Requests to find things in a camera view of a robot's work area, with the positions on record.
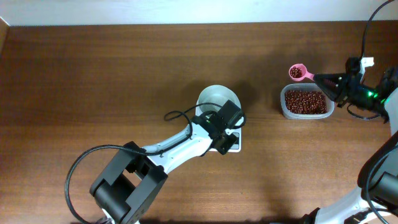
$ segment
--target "wood grain surface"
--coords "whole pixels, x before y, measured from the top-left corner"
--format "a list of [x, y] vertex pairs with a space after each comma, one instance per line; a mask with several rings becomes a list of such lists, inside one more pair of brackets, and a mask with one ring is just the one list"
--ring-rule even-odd
[[7, 33], [8, 33], [8, 25], [0, 17], [0, 56], [1, 56], [2, 47], [4, 45], [4, 41], [6, 41]]
[[[186, 121], [166, 123], [163, 115], [194, 105], [213, 84], [241, 100], [248, 117], [242, 151], [182, 164], [145, 218], [283, 221], [332, 204], [356, 187], [389, 124], [339, 108], [327, 119], [288, 120], [280, 91], [292, 83], [294, 63], [343, 72], [360, 53], [364, 25], [11, 27], [0, 59], [1, 223], [76, 223], [63, 194], [72, 162], [96, 145], [145, 146], [174, 135]], [[397, 21], [372, 24], [366, 55], [376, 64], [365, 84], [398, 65], [397, 28]], [[73, 203], [87, 220], [103, 215], [88, 189], [114, 153], [88, 156], [72, 178]]]

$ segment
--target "white wall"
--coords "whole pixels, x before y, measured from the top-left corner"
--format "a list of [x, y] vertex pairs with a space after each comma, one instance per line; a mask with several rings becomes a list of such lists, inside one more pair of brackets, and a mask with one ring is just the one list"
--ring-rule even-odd
[[[0, 0], [11, 26], [363, 21], [385, 0]], [[398, 1], [375, 19], [398, 19]]]

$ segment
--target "plastic container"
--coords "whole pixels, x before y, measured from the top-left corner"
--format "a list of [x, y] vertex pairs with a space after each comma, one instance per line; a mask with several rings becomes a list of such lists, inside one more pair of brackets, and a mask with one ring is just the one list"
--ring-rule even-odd
[[326, 99], [326, 110], [324, 114], [296, 114], [290, 112], [286, 108], [285, 102], [285, 92], [289, 90], [301, 90], [301, 91], [321, 91], [321, 89], [315, 83], [295, 83], [285, 86], [285, 88], [280, 93], [280, 103], [282, 106], [282, 111], [287, 119], [322, 119], [329, 117], [335, 110], [335, 102], [331, 101], [324, 93]]

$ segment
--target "red beans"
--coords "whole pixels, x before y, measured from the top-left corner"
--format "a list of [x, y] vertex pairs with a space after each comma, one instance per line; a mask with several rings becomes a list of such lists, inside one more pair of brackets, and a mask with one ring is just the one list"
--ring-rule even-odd
[[290, 76], [293, 78], [300, 78], [302, 76], [301, 69], [294, 66], [292, 69], [290, 69]]
[[324, 114], [326, 99], [320, 91], [289, 90], [285, 92], [286, 107], [297, 114]]

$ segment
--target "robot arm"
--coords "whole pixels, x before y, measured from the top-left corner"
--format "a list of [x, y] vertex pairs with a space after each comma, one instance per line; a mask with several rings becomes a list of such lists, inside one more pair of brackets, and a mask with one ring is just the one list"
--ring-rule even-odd
[[[192, 132], [188, 125], [175, 136], [143, 148], [134, 142], [127, 143], [124, 147], [145, 151], [147, 156], [120, 150], [94, 181], [90, 194], [107, 216], [98, 223], [137, 223], [154, 201], [169, 172], [193, 157], [204, 156], [211, 148], [226, 154], [237, 140], [226, 130], [240, 128], [244, 119], [242, 110], [228, 100], [218, 112], [195, 116], [190, 124]], [[135, 173], [141, 179], [140, 184], [133, 185], [123, 175], [124, 170]]]
[[[346, 73], [315, 75], [315, 83], [342, 107], [353, 104], [363, 110], [380, 114], [390, 121], [392, 137], [365, 163], [358, 177], [358, 186], [348, 195], [325, 208], [317, 208], [305, 215], [305, 224], [359, 224], [377, 218], [371, 211], [364, 189], [366, 179], [380, 157], [398, 143], [398, 67], [389, 68], [380, 84], [370, 88], [361, 83], [364, 68], [373, 65], [373, 58], [349, 58]], [[398, 215], [398, 151], [394, 151], [377, 167], [371, 176], [369, 195], [380, 215]]]

